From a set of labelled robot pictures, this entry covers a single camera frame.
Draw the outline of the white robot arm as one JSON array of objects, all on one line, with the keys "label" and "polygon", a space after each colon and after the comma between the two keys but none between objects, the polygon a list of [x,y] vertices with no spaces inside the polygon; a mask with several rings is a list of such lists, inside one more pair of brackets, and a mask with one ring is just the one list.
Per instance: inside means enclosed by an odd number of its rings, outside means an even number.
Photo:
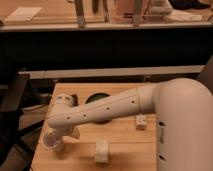
[{"label": "white robot arm", "polygon": [[213,93],[194,79],[135,87],[88,104],[56,98],[48,126],[58,136],[77,125],[154,114],[157,171],[213,171]]}]

